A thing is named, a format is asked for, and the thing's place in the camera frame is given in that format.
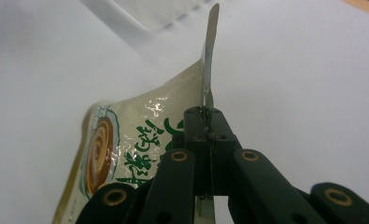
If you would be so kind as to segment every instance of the food illustration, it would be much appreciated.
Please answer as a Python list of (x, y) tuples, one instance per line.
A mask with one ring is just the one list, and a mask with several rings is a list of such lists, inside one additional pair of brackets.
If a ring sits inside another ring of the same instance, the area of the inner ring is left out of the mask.
[(117, 166), (119, 145), (119, 123), (117, 116), (108, 107), (97, 110), (93, 122), (91, 140), (84, 155), (82, 191), (91, 197), (100, 186), (109, 183)]

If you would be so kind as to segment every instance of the food package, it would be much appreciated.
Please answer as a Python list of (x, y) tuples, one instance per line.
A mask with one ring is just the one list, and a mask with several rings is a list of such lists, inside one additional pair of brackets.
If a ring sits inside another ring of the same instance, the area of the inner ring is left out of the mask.
[(183, 134), (183, 112), (211, 97), (210, 66), (219, 5), (210, 11), (201, 59), (154, 91), (94, 105), (53, 223), (75, 223), (105, 184), (137, 188), (153, 178), (172, 134)]

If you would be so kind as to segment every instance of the gold screw insert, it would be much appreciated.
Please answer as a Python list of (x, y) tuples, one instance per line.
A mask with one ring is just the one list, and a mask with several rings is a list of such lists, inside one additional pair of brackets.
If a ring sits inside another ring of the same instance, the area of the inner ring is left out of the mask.
[(103, 196), (103, 203), (108, 206), (115, 206), (126, 200), (126, 191), (123, 189), (111, 189)]
[(173, 161), (185, 161), (188, 159), (188, 155), (187, 153), (183, 151), (177, 151), (177, 152), (172, 153), (172, 155), (170, 155), (170, 158)]
[(242, 152), (242, 158), (246, 161), (257, 161), (259, 159), (259, 156), (255, 152), (244, 151)]
[(351, 206), (353, 204), (352, 199), (344, 191), (339, 189), (326, 189), (324, 190), (324, 195), (328, 200), (333, 203), (342, 206)]

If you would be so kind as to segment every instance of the brown swirl illustration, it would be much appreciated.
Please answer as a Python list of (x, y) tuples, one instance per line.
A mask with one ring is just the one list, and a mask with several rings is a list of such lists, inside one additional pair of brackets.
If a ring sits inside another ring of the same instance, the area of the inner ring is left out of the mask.
[(86, 188), (91, 195), (106, 182), (111, 164), (112, 148), (112, 123), (109, 118), (100, 118), (91, 139), (86, 165)]

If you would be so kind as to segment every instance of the white background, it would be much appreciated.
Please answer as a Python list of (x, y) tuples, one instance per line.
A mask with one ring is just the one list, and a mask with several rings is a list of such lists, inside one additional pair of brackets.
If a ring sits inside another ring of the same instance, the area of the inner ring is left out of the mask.
[[(0, 223), (51, 223), (88, 108), (196, 62), (214, 3), (145, 33), (79, 1), (0, 0)], [(212, 76), (243, 147), (299, 189), (331, 181), (369, 202), (368, 14), (341, 1), (222, 0)]]

